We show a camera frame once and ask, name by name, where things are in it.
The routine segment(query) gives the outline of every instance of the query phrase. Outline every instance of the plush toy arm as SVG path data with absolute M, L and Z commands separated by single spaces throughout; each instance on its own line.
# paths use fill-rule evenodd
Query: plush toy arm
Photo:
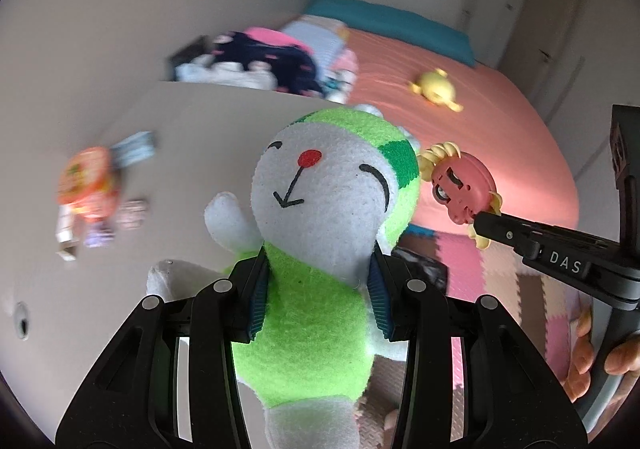
M 159 295 L 164 302 L 188 299 L 222 277 L 221 273 L 195 263 L 166 259 L 149 269 L 146 295 Z
M 247 217 L 233 193 L 218 193 L 204 211 L 204 221 L 211 237 L 223 249 L 241 254 L 257 252 L 262 237 L 254 217 Z

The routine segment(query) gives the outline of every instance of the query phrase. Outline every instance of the plush toy face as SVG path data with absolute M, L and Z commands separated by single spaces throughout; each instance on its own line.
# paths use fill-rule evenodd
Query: plush toy face
M 436 165 L 431 176 L 433 196 L 446 205 L 449 218 L 458 225 L 473 223 L 480 211 L 486 211 L 495 193 L 495 182 L 487 168 L 475 156 L 462 153 Z
M 251 205 L 265 241 L 355 287 L 398 191 L 396 172 L 367 140 L 298 122 L 260 158 Z

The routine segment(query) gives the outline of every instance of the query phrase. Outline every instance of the pink toy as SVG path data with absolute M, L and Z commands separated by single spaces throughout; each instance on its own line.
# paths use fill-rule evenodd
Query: pink toy
M 480 211 L 488 210 L 496 190 L 489 170 L 465 152 L 439 162 L 431 183 L 434 198 L 447 206 L 449 218 L 457 225 L 473 223 Z

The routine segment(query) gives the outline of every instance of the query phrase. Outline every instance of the yellow toy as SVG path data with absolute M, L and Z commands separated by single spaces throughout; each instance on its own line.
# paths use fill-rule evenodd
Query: yellow toy
M 464 106 L 456 102 L 456 89 L 447 77 L 446 71 L 436 68 L 433 72 L 420 75 L 418 82 L 411 83 L 410 88 L 435 105 L 447 106 L 454 112 L 461 112 Z

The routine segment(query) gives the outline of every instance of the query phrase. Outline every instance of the orange toy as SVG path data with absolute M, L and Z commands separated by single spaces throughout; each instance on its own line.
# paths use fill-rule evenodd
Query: orange toy
M 58 204 L 68 205 L 90 222 L 116 212 L 118 184 L 109 150 L 90 148 L 69 161 L 58 183 Z

